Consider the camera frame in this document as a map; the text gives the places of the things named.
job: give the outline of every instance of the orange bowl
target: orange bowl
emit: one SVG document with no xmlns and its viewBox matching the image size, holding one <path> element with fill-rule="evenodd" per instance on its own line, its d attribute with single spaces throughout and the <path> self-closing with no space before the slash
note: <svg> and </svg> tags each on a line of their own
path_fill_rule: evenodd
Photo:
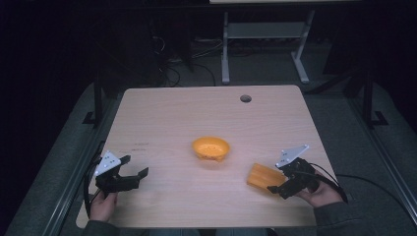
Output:
<svg viewBox="0 0 417 236">
<path fill-rule="evenodd" d="M 222 161 L 230 150 L 229 144 L 217 137 L 201 137 L 193 141 L 193 150 L 200 159 Z"/>
</svg>

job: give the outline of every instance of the hole in table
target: hole in table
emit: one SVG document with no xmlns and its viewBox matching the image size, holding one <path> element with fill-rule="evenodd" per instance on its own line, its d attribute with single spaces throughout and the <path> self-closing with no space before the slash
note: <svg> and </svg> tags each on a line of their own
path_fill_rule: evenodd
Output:
<svg viewBox="0 0 417 236">
<path fill-rule="evenodd" d="M 242 102 L 245 102 L 245 103 L 248 103 L 248 102 L 251 102 L 251 100 L 252 100 L 252 97 L 251 96 L 249 96 L 249 95 L 241 95 L 240 96 L 240 100 L 242 101 Z"/>
</svg>

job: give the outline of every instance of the cable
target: cable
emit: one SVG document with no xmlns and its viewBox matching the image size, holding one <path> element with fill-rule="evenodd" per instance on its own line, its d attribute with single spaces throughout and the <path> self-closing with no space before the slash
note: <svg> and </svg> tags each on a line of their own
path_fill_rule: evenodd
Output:
<svg viewBox="0 0 417 236">
<path fill-rule="evenodd" d="M 308 176 L 314 177 L 315 179 L 320 180 L 320 181 L 328 184 L 329 186 L 331 186 L 335 191 L 337 191 L 340 194 L 340 197 L 343 199 L 344 202 L 348 203 L 347 196 L 346 196 L 346 193 L 344 192 L 343 188 L 341 188 L 340 185 L 332 182 L 331 180 L 329 180 L 325 176 L 320 175 L 320 174 L 311 174 L 311 173 L 304 172 L 304 171 L 292 171 L 292 172 L 296 173 L 296 174 L 308 175 Z"/>
<path fill-rule="evenodd" d="M 339 187 L 340 187 L 340 185 L 339 185 L 339 183 L 337 182 L 337 180 L 333 177 L 333 176 L 331 176 L 324 168 L 322 168 L 320 165 L 318 165 L 318 164 L 315 164 L 315 163 L 309 163 L 309 164 L 311 164 L 311 165 L 314 165 L 314 166 L 317 166 L 317 167 L 319 167 L 320 169 L 322 169 L 324 172 L 325 172 L 325 174 L 326 175 L 328 175 L 332 180 L 333 180 L 333 182 L 334 183 L 336 183 Z"/>
<path fill-rule="evenodd" d="M 100 163 L 100 161 L 101 158 L 92 161 L 84 174 L 84 205 L 86 207 L 88 217 L 91 210 L 91 200 L 89 199 L 89 174 L 91 170 Z"/>
</svg>

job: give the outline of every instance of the table top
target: table top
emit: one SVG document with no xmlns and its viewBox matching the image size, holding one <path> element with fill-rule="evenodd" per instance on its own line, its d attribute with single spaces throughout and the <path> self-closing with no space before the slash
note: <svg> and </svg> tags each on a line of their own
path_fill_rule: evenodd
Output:
<svg viewBox="0 0 417 236">
<path fill-rule="evenodd" d="M 242 102 L 242 95 L 252 100 Z M 229 142 L 222 162 L 196 157 L 192 142 L 202 136 Z M 139 189 L 119 193 L 110 222 L 139 228 L 315 225 L 312 207 L 301 199 L 246 184 L 254 163 L 275 168 L 283 149 L 304 144 L 310 149 L 301 157 L 333 175 L 295 86 L 128 89 L 103 151 L 132 156 L 121 176 L 146 167 L 149 175 Z M 83 206 L 77 225 L 87 221 Z"/>
</svg>

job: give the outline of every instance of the orange object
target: orange object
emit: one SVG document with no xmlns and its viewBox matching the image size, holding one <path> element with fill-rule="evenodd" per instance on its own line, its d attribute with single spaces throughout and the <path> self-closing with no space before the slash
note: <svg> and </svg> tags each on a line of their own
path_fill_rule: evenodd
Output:
<svg viewBox="0 0 417 236">
<path fill-rule="evenodd" d="M 201 137 L 193 141 L 193 150 L 200 159 L 222 161 L 230 150 L 229 144 L 217 137 Z"/>
<path fill-rule="evenodd" d="M 285 182 L 285 176 L 274 169 L 255 163 L 246 183 L 255 188 L 268 191 L 267 186 L 280 186 Z"/>
</svg>

